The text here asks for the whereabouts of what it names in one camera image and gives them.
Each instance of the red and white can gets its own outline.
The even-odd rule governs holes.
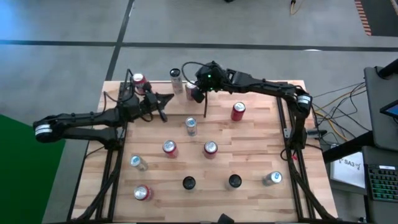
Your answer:
[[[193,100],[192,97],[192,91],[196,88],[197,86],[187,82],[187,84],[185,84],[185,93],[187,94],[187,100]]]
[[[242,120],[243,114],[246,111],[246,106],[242,102],[237,102],[232,107],[231,119],[233,121]]]
[[[213,141],[208,141],[205,144],[203,154],[207,159],[214,159],[216,157],[218,151],[217,143]]]
[[[147,82],[147,79],[145,78],[145,76],[141,73],[135,73],[132,75],[132,80],[134,82],[134,85],[137,88],[137,92],[141,95],[145,94],[144,91],[144,84]]]
[[[149,201],[154,196],[152,189],[146,185],[140,185],[134,189],[134,197],[137,200]]]
[[[167,140],[164,142],[163,151],[169,158],[177,158],[178,156],[177,144],[172,140]]]

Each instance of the keyboard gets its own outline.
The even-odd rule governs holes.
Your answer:
[[[373,200],[398,202],[398,167],[368,165]]]

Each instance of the wooden tabletop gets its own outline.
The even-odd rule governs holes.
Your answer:
[[[304,87],[300,80],[288,82]],[[119,84],[105,82],[103,90],[117,98]],[[152,82],[152,89],[159,93],[173,92],[169,82]],[[287,162],[279,156],[284,142],[276,98],[257,93],[230,95],[224,92],[211,92],[208,98],[207,118],[203,118],[204,103],[188,101],[184,92],[167,105],[167,123],[158,116],[150,123],[140,119],[129,123],[115,222],[217,222],[222,213],[236,222],[297,221]],[[246,105],[246,112],[243,120],[233,122],[230,114],[237,101]],[[109,100],[107,103],[108,108],[115,106]],[[98,110],[102,108],[103,98]],[[286,106],[285,113],[290,126]],[[184,122],[188,116],[198,121],[197,136],[187,134]],[[307,119],[306,127],[314,127],[312,117]],[[176,159],[166,158],[162,151],[162,144],[168,139],[177,143],[179,155]],[[202,154],[207,141],[218,144],[218,153],[212,160]],[[307,142],[318,145],[314,139]],[[88,153],[99,147],[100,143],[90,142]],[[148,162],[147,171],[139,172],[129,165],[133,154]],[[312,192],[328,212],[337,217],[322,152],[306,147],[303,156]],[[98,193],[105,158],[106,150],[100,150],[85,160],[72,217],[81,215]],[[263,186],[261,178],[272,171],[282,173],[282,183]],[[243,179],[240,188],[234,191],[224,187],[231,174]],[[187,192],[182,186],[183,178],[189,175],[197,182],[193,192]],[[134,198],[134,188],[141,184],[153,189],[151,201],[141,202]],[[108,211],[110,190],[108,192],[104,215]],[[308,217],[304,194],[299,192],[305,217]]]

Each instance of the green backdrop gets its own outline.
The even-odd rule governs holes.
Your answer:
[[[42,223],[64,145],[39,143],[31,126],[0,115],[0,223]]]

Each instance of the concrete floor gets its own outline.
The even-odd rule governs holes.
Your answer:
[[[0,0],[0,40],[116,42],[128,2]],[[127,68],[145,73],[150,80],[168,80],[168,71],[186,61],[216,60],[255,77],[305,80],[307,90],[318,95],[362,82],[364,67],[397,58],[396,52],[361,51],[360,47],[398,47],[398,38],[367,36],[353,0],[306,0],[292,17],[289,3],[135,0],[123,41],[338,46],[360,51],[122,47],[112,80],[121,80]],[[0,95],[6,96],[0,98],[0,113],[31,124],[49,114],[95,110],[114,48],[0,45]],[[196,69],[189,67],[187,73],[192,76]],[[342,93],[314,102],[321,106]],[[354,101],[359,113],[353,117],[371,128],[366,94]],[[341,109],[354,110],[349,103]],[[338,121],[355,135],[364,132],[349,119]],[[330,130],[326,123],[322,128]],[[84,141],[67,141],[44,223],[66,220],[85,147]],[[333,190],[333,196],[340,218],[355,221],[364,216],[362,196],[340,190]]]

